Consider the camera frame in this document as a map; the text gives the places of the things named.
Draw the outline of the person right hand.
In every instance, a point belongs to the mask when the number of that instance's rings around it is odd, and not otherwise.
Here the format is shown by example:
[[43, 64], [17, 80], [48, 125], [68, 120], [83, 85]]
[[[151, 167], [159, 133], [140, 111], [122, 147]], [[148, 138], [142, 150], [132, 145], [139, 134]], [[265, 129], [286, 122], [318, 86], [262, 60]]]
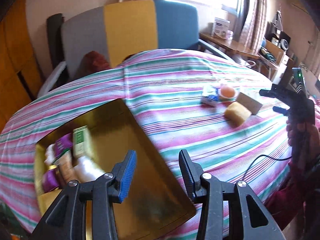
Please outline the person right hand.
[[315, 125], [308, 122], [298, 124], [288, 118], [286, 130], [293, 158], [305, 155], [313, 159], [319, 156], [319, 130]]

